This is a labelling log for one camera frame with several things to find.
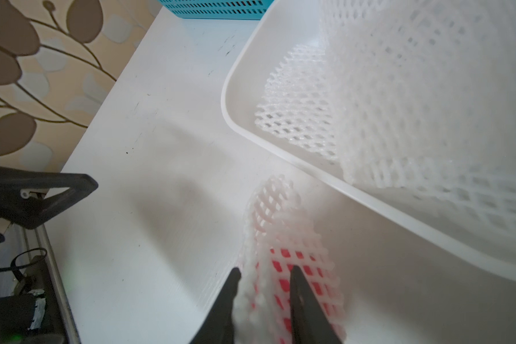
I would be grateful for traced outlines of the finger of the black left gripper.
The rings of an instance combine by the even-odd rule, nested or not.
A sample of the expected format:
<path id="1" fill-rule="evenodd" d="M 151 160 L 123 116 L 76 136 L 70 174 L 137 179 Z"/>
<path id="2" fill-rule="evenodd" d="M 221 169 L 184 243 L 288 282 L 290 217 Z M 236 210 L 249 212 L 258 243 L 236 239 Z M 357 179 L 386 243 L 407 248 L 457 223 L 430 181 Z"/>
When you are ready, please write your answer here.
<path id="1" fill-rule="evenodd" d="M 36 229 L 97 188 L 98 182 L 87 174 L 0 167 L 0 219 Z"/>

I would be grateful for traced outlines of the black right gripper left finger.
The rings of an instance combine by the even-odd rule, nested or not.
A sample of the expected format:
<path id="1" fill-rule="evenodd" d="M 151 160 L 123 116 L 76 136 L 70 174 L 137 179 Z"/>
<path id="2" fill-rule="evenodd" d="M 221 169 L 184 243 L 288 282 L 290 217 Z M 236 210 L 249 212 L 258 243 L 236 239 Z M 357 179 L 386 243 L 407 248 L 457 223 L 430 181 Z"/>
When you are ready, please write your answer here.
<path id="1" fill-rule="evenodd" d="M 232 311 L 240 279 L 241 272 L 234 267 L 190 344 L 234 344 Z"/>

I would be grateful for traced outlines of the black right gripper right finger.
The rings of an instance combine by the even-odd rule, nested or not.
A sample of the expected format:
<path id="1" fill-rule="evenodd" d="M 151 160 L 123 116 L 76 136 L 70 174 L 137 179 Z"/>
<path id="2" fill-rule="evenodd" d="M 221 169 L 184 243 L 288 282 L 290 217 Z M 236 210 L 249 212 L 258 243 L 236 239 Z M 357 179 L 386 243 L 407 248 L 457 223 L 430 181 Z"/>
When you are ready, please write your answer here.
<path id="1" fill-rule="evenodd" d="M 290 273 L 290 320 L 293 343 L 342 344 L 297 265 Z"/>

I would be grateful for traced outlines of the white foam net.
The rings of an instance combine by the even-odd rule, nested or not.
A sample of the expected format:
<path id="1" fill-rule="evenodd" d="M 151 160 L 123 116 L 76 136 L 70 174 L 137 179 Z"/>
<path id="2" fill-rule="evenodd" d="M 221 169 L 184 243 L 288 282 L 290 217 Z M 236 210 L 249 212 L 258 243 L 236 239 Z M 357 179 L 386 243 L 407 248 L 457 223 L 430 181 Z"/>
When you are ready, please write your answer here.
<path id="1" fill-rule="evenodd" d="M 516 3 L 321 1 L 343 177 L 516 247 Z"/>
<path id="2" fill-rule="evenodd" d="M 325 50 L 298 44 L 270 73 L 255 113 L 258 129 L 338 162 L 325 81 Z"/>

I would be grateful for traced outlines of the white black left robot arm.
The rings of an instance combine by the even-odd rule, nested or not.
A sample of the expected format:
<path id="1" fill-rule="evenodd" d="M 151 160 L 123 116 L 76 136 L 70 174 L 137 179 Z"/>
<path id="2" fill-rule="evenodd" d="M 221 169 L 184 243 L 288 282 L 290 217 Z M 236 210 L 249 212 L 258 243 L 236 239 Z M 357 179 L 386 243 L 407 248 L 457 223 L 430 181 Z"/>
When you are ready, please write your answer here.
<path id="1" fill-rule="evenodd" d="M 37 230 L 98 188 L 81 173 L 47 173 L 0 167 L 0 219 Z M 5 237 L 0 233 L 0 244 Z M 26 255 L 28 262 L 19 263 Z M 0 297 L 0 343 L 79 343 L 73 314 L 48 245 L 14 257 L 0 274 L 17 286 Z"/>

